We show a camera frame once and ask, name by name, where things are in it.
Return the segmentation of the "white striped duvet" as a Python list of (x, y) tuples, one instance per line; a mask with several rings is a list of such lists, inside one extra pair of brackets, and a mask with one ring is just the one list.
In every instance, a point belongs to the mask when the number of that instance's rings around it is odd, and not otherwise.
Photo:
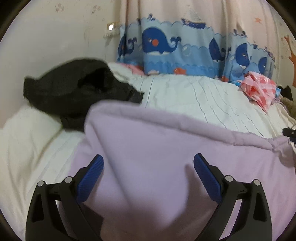
[[(120, 81), (144, 93), (142, 106), (220, 126), (232, 131), (276, 138), (284, 127), (295, 126), (285, 107), (275, 102), (267, 112), (233, 84), (204, 76), (143, 76), (116, 63), (109, 67)], [(40, 179), (60, 180), (69, 170), (79, 131), (62, 129), (60, 120), (25, 101), (1, 127), (1, 211), (20, 239), (25, 238), (26, 215), (34, 185)], [(261, 166), (256, 173), (271, 180), (273, 236), (279, 237), (295, 210), (289, 209), (295, 189), (295, 170), (280, 162)]]

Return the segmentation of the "pink checkered cloth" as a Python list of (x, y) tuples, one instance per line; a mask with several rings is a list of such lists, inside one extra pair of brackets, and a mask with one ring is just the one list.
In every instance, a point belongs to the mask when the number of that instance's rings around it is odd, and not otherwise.
[(267, 113), (276, 96), (276, 84), (268, 77), (249, 71), (240, 84), (244, 94), (255, 101)]

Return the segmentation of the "olive green jacket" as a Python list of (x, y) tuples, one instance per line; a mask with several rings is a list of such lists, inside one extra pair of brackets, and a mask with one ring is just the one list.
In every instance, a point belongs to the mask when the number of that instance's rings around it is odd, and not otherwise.
[(294, 116), (296, 114), (296, 102), (295, 101), (292, 101), (286, 97), (281, 98), (280, 101), (286, 106), (286, 108), (291, 116)]

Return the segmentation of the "whale print curtain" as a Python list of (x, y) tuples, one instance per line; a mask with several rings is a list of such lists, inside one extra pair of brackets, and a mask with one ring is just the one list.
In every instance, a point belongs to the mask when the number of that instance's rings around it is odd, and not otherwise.
[(277, 51), (267, 1), (121, 1), (118, 62), (145, 74), (226, 82), (272, 77)]

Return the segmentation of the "black garment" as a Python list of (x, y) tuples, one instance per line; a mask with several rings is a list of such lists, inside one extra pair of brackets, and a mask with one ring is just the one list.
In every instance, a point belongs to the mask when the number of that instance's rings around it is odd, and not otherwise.
[(100, 100), (141, 103), (144, 93), (117, 80), (101, 60), (75, 59), (38, 79), (26, 77), (23, 96), (38, 110), (58, 116), (63, 128), (81, 131), (93, 104)]

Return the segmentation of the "purple two-tone jacket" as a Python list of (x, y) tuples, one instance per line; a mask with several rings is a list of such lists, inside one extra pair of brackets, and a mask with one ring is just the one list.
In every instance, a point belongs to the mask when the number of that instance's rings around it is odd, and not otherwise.
[(295, 213), (295, 153), (283, 136), (102, 101), (88, 113), (69, 174), (103, 157), (102, 177), (85, 204), (103, 217), (104, 240), (194, 240), (217, 206), (194, 170), (198, 153), (237, 181), (262, 183), (278, 238)]

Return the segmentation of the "pink pillow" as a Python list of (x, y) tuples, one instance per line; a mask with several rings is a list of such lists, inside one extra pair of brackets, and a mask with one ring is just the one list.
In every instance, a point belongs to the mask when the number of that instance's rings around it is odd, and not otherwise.
[(141, 66), (136, 66), (136, 65), (132, 65), (132, 64), (125, 64), (125, 63), (120, 63), (120, 65), (131, 70), (133, 74), (145, 75), (144, 69)]

